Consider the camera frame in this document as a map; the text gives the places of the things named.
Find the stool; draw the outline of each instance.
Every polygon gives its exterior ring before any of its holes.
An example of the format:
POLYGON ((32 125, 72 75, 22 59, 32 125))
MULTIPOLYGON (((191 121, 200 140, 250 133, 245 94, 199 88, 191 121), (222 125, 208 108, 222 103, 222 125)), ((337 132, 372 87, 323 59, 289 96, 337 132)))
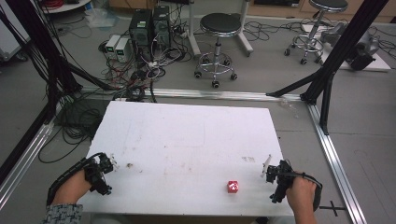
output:
POLYGON ((309 35, 298 35, 293 38, 293 42, 285 50, 285 56, 290 55, 290 48, 296 47, 304 50, 304 57, 300 60, 300 64, 306 64, 306 56, 308 53, 317 53, 318 57, 315 63, 319 63, 323 54, 323 43, 315 38, 315 34, 319 28, 323 14, 325 12, 343 12, 347 9, 347 1, 345 0, 309 0, 312 7, 319 9, 318 19, 312 27, 309 35))
POLYGON ((236 80, 237 75, 233 70, 231 58, 220 52, 220 38, 238 35, 241 31, 241 22, 232 15, 224 13, 212 13, 202 17, 200 22, 201 29, 206 35, 217 36, 215 52, 203 54, 195 68, 194 75, 196 78, 202 76, 201 71, 213 75, 212 87, 218 88, 219 82, 217 75, 231 72, 231 80, 236 80))

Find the black box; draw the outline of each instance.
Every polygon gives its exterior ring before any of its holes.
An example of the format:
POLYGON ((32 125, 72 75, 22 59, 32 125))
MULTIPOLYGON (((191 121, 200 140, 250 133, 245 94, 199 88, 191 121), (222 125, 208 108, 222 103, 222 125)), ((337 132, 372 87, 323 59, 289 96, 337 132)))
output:
POLYGON ((169 20, 169 7, 156 6, 153 12, 154 35, 157 40, 157 49, 171 47, 171 27, 169 20))
POLYGON ((154 27, 152 23, 152 12, 150 9, 138 8, 129 25, 134 56, 138 62, 144 61, 141 57, 146 57, 145 61, 152 61, 151 49, 154 49, 153 37, 154 27))

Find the white table surface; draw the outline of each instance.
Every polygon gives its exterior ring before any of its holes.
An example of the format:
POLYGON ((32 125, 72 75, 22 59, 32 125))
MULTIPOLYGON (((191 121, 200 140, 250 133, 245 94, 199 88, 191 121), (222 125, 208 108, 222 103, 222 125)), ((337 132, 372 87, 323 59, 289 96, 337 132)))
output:
POLYGON ((272 203, 276 184, 262 164, 282 159, 268 109, 113 101, 89 155, 113 155, 105 176, 113 190, 89 192, 84 212, 192 216, 292 216, 287 199, 272 203), (239 183, 227 192, 229 180, 239 183))

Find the hand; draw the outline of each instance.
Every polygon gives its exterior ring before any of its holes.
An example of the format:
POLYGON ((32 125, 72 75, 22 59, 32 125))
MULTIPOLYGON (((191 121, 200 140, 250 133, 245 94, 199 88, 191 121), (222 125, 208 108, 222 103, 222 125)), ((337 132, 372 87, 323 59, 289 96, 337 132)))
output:
POLYGON ((84 170, 72 175, 56 191, 52 204, 77 203, 78 199, 91 188, 90 182, 85 180, 84 170))
POLYGON ((297 224, 317 223, 313 206, 316 186, 307 179, 295 177, 291 188, 286 190, 288 203, 294 212, 297 224))

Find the aluminum frame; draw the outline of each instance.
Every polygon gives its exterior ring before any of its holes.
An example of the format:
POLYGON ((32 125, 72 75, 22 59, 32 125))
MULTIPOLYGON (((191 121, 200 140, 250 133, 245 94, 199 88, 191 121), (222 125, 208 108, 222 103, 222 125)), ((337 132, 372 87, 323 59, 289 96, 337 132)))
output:
MULTIPOLYGON (((90 91, 91 88, 85 88, 84 91, 90 91)), ((292 102, 301 102, 300 95, 296 94, 285 94, 282 97, 275 98, 267 96, 265 93, 259 92, 238 92, 238 91, 187 91, 187 90, 167 90, 167 89, 155 89, 155 94, 158 97, 168 98, 191 98, 191 99, 207 99, 207 100, 237 100, 237 101, 254 101, 254 102, 281 102, 286 99, 292 102)), ((307 105, 312 120, 315 124, 316 131, 322 149, 325 153, 327 161, 332 168, 333 176, 337 182, 338 188, 341 191, 346 209, 353 223, 365 224, 366 219, 358 200, 353 192, 352 187, 349 184, 347 175, 344 171, 343 165, 339 160, 338 154, 332 143, 332 139, 329 135, 326 135, 319 126, 320 113, 315 105, 307 105)), ((46 143, 50 133, 53 129, 53 121, 49 125, 43 125, 40 131, 35 136, 35 139, 25 150, 18 163, 12 169, 7 179, 0 188, 0 211, 7 202, 9 196, 12 194, 14 189, 18 186, 26 173, 27 169, 32 164, 35 156, 39 149, 46 143)))

